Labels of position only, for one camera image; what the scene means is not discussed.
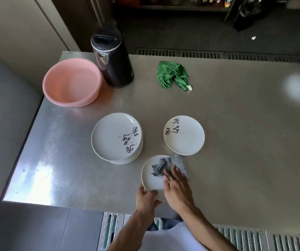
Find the hand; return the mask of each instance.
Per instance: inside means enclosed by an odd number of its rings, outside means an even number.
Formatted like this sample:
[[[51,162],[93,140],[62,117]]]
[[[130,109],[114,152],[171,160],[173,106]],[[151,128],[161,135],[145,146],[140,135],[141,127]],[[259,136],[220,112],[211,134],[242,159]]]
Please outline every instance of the hand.
[[[142,220],[145,221],[147,227],[151,225],[155,217],[155,208],[162,202],[156,200],[158,191],[152,190],[147,192],[141,183],[136,193],[136,210]]]
[[[163,178],[164,194],[167,202],[180,216],[186,210],[194,210],[194,199],[187,178],[178,168],[172,166],[172,175],[166,170]]]

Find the dark floor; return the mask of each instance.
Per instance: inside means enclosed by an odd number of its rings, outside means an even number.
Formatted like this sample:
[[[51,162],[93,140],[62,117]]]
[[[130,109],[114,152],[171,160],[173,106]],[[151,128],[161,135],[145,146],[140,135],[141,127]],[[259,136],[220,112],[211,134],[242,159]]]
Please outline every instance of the dark floor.
[[[129,54],[136,47],[300,54],[300,11],[287,10],[284,4],[240,32],[232,27],[234,15],[223,23],[225,14],[216,12],[165,11],[154,16],[149,10],[127,11],[117,12],[116,19]]]
[[[0,202],[0,251],[94,251],[102,211]]]
[[[283,5],[241,32],[225,14],[140,11],[116,14],[130,54],[136,47],[300,54],[300,11]],[[0,203],[0,250],[96,250],[102,212]]]

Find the person's right hand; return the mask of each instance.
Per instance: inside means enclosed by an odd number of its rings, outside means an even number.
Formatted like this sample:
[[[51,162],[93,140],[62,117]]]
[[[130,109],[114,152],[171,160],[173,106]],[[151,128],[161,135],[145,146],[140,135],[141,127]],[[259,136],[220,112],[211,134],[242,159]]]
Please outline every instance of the person's right hand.
[[[166,175],[163,178],[164,194],[171,208],[181,215],[185,210],[194,209],[193,194],[187,182],[187,178],[180,170],[172,166],[171,172],[172,175],[164,170]]]

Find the person's left hand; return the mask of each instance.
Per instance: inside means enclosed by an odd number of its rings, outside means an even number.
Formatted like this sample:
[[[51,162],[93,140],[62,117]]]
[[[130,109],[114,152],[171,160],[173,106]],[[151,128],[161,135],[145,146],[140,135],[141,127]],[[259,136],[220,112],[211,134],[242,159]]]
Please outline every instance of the person's left hand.
[[[156,200],[158,191],[152,190],[147,192],[141,183],[136,193],[136,210],[147,226],[151,225],[155,218],[155,208],[162,202]]]

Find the pink basin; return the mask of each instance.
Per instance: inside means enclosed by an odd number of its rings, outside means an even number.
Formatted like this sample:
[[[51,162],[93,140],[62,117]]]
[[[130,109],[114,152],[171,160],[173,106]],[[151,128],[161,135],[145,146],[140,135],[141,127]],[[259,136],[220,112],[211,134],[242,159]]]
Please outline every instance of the pink basin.
[[[102,74],[91,61],[71,58],[55,64],[44,76],[43,92],[58,106],[82,107],[98,96]]]

